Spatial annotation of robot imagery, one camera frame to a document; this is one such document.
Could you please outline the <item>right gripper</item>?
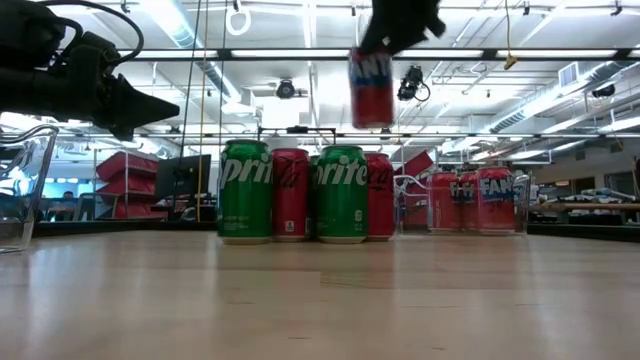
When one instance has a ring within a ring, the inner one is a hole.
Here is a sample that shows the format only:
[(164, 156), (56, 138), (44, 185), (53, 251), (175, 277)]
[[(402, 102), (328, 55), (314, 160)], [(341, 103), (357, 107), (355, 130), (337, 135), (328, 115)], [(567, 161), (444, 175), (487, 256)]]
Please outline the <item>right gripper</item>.
[(372, 54), (385, 46), (397, 54), (446, 31), (439, 17), (440, 0), (372, 0), (372, 16), (359, 46), (359, 54)]

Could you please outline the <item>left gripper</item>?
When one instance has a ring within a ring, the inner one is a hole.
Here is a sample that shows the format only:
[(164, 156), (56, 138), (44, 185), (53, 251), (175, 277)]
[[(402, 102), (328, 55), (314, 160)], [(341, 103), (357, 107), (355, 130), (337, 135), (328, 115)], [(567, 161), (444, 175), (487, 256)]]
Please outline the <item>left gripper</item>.
[(87, 47), (72, 50), (66, 67), (62, 121), (85, 120), (119, 140), (134, 130), (179, 115), (179, 106), (133, 88), (126, 78), (101, 72), (99, 54)]

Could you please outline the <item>red Fanta soda can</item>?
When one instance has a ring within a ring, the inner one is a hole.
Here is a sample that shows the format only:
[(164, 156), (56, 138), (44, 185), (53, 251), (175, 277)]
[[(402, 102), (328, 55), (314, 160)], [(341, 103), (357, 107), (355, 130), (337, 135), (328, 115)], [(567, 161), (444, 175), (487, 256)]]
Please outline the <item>red Fanta soda can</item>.
[(369, 55), (353, 48), (349, 55), (352, 126), (388, 128), (394, 120), (391, 56), (383, 47)]
[(515, 231), (514, 178), (504, 166), (477, 171), (478, 229), (482, 234), (511, 234)]
[(458, 178), (454, 172), (432, 173), (428, 185), (428, 227), (432, 232), (457, 232), (461, 229)]
[(475, 172), (463, 172), (458, 179), (458, 194), (460, 197), (462, 226), (465, 230), (476, 231), (478, 229), (478, 184)]

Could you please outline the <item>green Sprite soda can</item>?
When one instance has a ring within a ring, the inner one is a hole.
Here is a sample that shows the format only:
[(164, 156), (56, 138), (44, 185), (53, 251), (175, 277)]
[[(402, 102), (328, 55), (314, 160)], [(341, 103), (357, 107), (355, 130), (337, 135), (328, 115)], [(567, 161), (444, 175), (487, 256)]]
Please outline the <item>green Sprite soda can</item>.
[(251, 139), (226, 143), (220, 156), (218, 236), (227, 245), (257, 245), (272, 239), (272, 156)]
[(368, 166), (353, 145), (325, 147), (314, 174), (316, 233), (321, 242), (362, 243), (368, 230)]
[(308, 238), (315, 240), (316, 235), (316, 190), (317, 190), (317, 165), (319, 156), (312, 155), (310, 158), (309, 189), (307, 203)]

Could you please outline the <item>clear plastic bin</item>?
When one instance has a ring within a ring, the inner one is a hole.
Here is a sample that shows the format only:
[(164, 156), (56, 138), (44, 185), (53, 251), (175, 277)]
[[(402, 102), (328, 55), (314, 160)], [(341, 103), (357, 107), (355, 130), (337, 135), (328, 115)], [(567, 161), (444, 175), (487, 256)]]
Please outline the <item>clear plastic bin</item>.
[(41, 125), (0, 134), (0, 254), (30, 245), (58, 132)]
[(417, 179), (409, 175), (397, 176), (395, 185), (395, 229), (404, 234), (432, 234), (432, 235), (481, 235), (481, 236), (511, 236), (524, 235), (527, 230), (529, 215), (529, 187), (531, 177), (528, 175), (515, 176), (512, 174), (514, 189), (514, 213), (515, 231), (511, 234), (482, 234), (479, 229), (476, 231), (465, 230), (462, 226), (462, 213), (460, 197), (457, 190), (461, 229), (457, 232), (432, 232), (428, 227), (428, 185), (427, 179), (432, 174), (426, 175), (422, 179)]

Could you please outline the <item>red Coca-Cola soda can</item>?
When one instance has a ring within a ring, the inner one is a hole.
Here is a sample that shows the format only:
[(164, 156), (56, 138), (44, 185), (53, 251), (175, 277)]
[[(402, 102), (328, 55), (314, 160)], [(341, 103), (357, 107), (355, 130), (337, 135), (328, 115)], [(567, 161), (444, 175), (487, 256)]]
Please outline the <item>red Coca-Cola soda can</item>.
[(307, 235), (310, 157), (306, 150), (272, 151), (273, 237), (275, 242), (301, 242)]
[(394, 234), (394, 170), (389, 156), (366, 152), (368, 166), (367, 241), (385, 242)]

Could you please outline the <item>red shelf unit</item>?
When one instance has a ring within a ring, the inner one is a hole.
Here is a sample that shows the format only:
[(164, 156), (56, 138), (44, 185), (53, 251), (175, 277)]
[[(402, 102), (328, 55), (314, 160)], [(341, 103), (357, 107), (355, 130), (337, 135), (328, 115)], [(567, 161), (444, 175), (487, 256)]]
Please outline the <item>red shelf unit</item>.
[(96, 167), (103, 183), (96, 194), (111, 207), (117, 220), (159, 220), (165, 215), (152, 208), (157, 202), (155, 182), (158, 161), (148, 156), (119, 151)]

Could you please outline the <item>black background monitor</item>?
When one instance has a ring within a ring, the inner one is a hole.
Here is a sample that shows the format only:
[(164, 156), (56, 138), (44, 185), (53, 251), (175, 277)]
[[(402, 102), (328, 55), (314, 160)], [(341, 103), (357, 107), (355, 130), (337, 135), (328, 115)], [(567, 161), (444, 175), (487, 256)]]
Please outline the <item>black background monitor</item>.
[(157, 166), (154, 195), (202, 195), (209, 192), (210, 155), (160, 160)]

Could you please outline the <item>person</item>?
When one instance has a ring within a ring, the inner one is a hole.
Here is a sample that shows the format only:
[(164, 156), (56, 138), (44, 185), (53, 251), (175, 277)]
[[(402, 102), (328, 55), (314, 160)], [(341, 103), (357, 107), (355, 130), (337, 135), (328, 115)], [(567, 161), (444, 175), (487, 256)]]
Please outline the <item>person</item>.
[(65, 191), (61, 198), (50, 201), (47, 210), (47, 220), (49, 222), (72, 221), (77, 205), (78, 199), (74, 196), (74, 193), (72, 191)]

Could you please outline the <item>red slanted panel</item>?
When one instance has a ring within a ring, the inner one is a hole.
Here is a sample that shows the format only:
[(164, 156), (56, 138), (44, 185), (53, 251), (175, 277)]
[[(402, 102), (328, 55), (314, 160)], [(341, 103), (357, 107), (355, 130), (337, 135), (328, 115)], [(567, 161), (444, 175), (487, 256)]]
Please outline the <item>red slanted panel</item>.
[(433, 164), (434, 161), (429, 156), (429, 154), (423, 151), (401, 165), (394, 171), (394, 174), (417, 177), (419, 174), (428, 170)]

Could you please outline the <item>white background container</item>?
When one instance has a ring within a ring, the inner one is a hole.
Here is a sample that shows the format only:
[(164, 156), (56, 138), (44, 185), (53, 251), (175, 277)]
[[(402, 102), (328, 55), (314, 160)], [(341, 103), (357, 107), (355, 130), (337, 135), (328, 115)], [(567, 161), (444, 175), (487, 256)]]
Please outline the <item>white background container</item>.
[(303, 149), (304, 140), (295, 137), (270, 136), (264, 139), (270, 150), (276, 149)]

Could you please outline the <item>black aluminium table frame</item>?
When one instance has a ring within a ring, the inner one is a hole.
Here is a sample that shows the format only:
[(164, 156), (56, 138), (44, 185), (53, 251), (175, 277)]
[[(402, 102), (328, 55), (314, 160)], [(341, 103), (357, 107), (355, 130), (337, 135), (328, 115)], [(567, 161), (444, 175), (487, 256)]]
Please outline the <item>black aluminium table frame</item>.
[[(90, 222), (38, 222), (32, 237), (98, 234), (127, 231), (199, 231), (217, 233), (211, 222), (158, 222), (158, 221), (90, 221)], [(640, 244), (640, 226), (574, 225), (533, 223), (527, 226), (527, 235), (566, 237)]]

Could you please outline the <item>grey horizontal rail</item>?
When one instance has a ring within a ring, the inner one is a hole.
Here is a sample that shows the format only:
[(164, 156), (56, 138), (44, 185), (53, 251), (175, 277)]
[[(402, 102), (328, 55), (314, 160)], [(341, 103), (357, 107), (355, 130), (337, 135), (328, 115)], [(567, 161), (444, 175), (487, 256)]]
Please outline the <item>grey horizontal rail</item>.
[(283, 138), (326, 138), (331, 141), (338, 139), (459, 139), (459, 138), (522, 138), (522, 139), (599, 139), (599, 138), (619, 138), (619, 139), (640, 139), (640, 132), (606, 132), (606, 133), (587, 133), (587, 134), (560, 134), (560, 133), (535, 133), (535, 134), (488, 134), (488, 133), (338, 133), (329, 132), (322, 134), (319, 132), (307, 133), (184, 133), (184, 134), (165, 134), (165, 133), (148, 133), (134, 134), (133, 138), (146, 139), (263, 139), (278, 135)]

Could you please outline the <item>silver ceiling duct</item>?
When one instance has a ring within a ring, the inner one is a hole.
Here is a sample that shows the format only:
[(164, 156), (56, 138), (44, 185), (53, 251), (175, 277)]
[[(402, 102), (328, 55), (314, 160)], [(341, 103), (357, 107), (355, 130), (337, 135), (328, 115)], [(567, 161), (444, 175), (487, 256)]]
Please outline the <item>silver ceiling duct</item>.
[(640, 65), (640, 61), (578, 62), (578, 81), (567, 87), (554, 83), (526, 96), (517, 105), (497, 114), (481, 133), (499, 133), (519, 122), (543, 113), (571, 96), (581, 95), (611, 83), (618, 75)]

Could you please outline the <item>white duct vent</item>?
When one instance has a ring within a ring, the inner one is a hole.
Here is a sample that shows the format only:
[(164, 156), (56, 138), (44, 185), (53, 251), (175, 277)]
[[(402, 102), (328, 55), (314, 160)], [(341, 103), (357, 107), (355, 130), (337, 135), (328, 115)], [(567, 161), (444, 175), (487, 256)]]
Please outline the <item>white duct vent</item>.
[(580, 75), (579, 63), (572, 62), (558, 71), (558, 81), (561, 87), (567, 87), (578, 81)]

